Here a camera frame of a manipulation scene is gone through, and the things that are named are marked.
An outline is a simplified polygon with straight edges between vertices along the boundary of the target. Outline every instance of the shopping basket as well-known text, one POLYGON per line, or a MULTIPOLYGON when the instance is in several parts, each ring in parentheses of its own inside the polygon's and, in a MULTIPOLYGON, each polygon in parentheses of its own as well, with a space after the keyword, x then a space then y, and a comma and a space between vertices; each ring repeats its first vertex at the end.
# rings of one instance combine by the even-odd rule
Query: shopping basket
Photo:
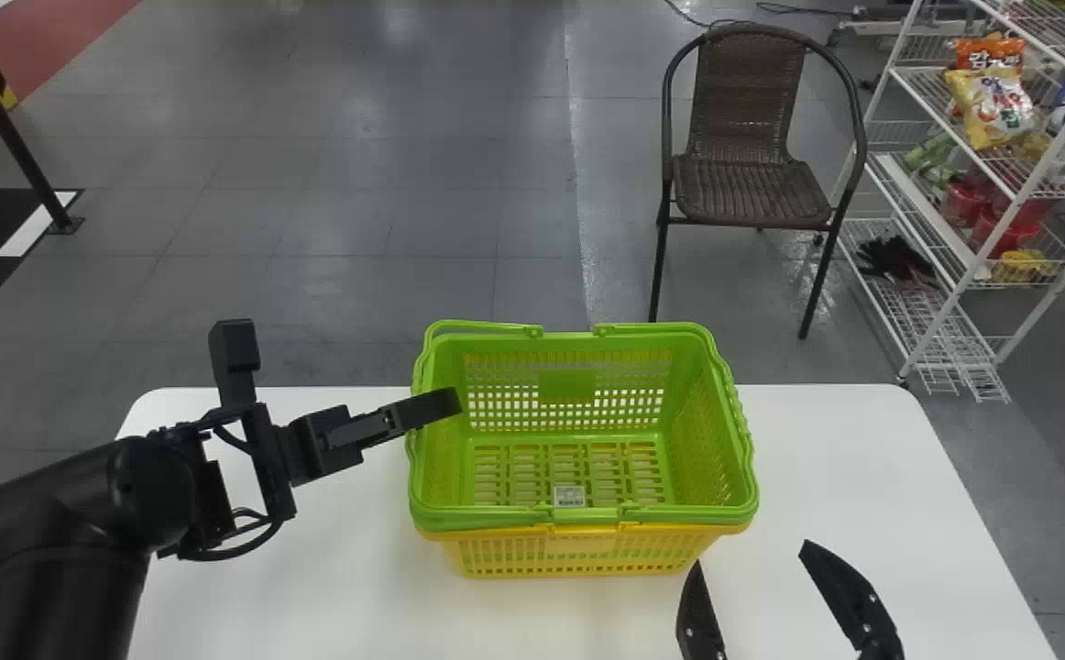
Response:
POLYGON ((441 320, 411 389, 445 386, 464 412, 408 435, 411 516, 465 576, 682 571, 756 511, 733 376, 694 323, 441 320))

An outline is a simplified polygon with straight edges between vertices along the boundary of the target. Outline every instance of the wicker chair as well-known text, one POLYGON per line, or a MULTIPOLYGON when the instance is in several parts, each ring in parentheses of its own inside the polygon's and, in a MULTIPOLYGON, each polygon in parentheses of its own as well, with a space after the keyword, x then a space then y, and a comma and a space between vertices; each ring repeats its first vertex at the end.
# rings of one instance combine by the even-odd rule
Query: wicker chair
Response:
POLYGON ((825 249, 798 333, 805 339, 866 154, 867 136, 854 80, 830 50, 810 38, 750 23, 709 30, 679 49, 662 79, 662 197, 649 318, 658 316, 668 226, 818 231, 814 244, 821 244, 825 234, 825 249), (683 59, 695 49, 700 49, 700 62, 690 137, 687 150, 672 155, 671 80, 683 59), (805 49, 814 50, 838 72, 851 101, 855 155, 837 209, 831 209, 808 164, 789 155, 786 146, 805 49), (678 217, 671 216, 672 187, 674 203, 683 213, 678 217))

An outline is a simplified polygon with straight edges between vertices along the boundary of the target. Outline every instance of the tiled floor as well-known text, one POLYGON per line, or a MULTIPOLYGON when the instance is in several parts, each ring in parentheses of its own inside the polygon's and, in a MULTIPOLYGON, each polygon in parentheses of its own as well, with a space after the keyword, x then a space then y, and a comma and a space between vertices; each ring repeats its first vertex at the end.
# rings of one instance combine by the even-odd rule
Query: tiled floor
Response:
MULTIPOLYGON (((0 480, 106 442, 148 389, 210 384, 217 318, 253 317, 261 381, 294 385, 404 383, 436 318, 645 318, 659 80, 695 34, 658 0, 143 0, 16 113, 88 221, 0 292, 0 480)), ((850 137, 820 63, 794 121, 829 187, 850 137)), ((841 263, 797 342, 808 240, 676 228, 661 316, 710 327, 743 383, 889 380, 841 263)), ((1065 660, 1065 300, 1006 377, 1015 406, 924 405, 1065 660)))

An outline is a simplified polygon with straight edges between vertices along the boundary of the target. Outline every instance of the red container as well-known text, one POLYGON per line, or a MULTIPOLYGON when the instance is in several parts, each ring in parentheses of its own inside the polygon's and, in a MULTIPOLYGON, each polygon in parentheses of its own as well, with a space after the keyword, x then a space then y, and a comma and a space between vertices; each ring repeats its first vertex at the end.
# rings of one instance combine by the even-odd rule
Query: red container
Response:
MULTIPOLYGON (((969 236, 969 247, 976 251, 980 250, 996 227, 997 214, 994 214, 993 210, 989 209, 982 210, 981 217, 977 220, 977 226, 972 228, 972 235, 969 236)), ((1038 234, 1038 231, 1042 231, 1042 228, 1036 222, 1034 225, 1018 227, 1017 221, 1014 221, 1014 225, 1005 230, 1001 240, 993 247, 993 251, 989 252, 989 259, 1001 259, 1001 254, 1004 254, 1004 252, 1018 249, 1026 241, 1038 234)))
POLYGON ((988 208, 989 198, 977 185, 963 181, 952 181, 944 193, 944 204, 939 205, 939 214, 948 225, 956 229, 966 229, 977 222, 981 213, 988 208))
MULTIPOLYGON (((1022 204, 1022 208, 1017 209, 1017 217, 1014 218, 1014 226, 1010 229, 1018 229, 1020 227, 1036 227, 1041 221, 1044 220, 1045 215, 1049 211, 1049 207, 1053 205, 1053 200, 1030 200, 1022 204)), ((1010 208, 1010 198, 1005 196, 1001 191, 994 188, 993 192, 993 216, 995 218, 1001 217, 1005 214, 1005 209, 1010 208)))

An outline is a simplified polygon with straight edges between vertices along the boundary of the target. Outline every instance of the green basket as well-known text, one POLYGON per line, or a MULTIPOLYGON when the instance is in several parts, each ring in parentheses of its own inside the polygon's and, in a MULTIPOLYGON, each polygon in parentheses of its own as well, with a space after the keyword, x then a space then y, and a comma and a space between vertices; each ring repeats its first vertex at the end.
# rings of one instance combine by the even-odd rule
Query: green basket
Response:
POLYGON ((756 511, 733 376, 694 323, 545 333, 440 320, 411 390, 445 386, 464 413, 406 440, 420 530, 747 525, 756 511))

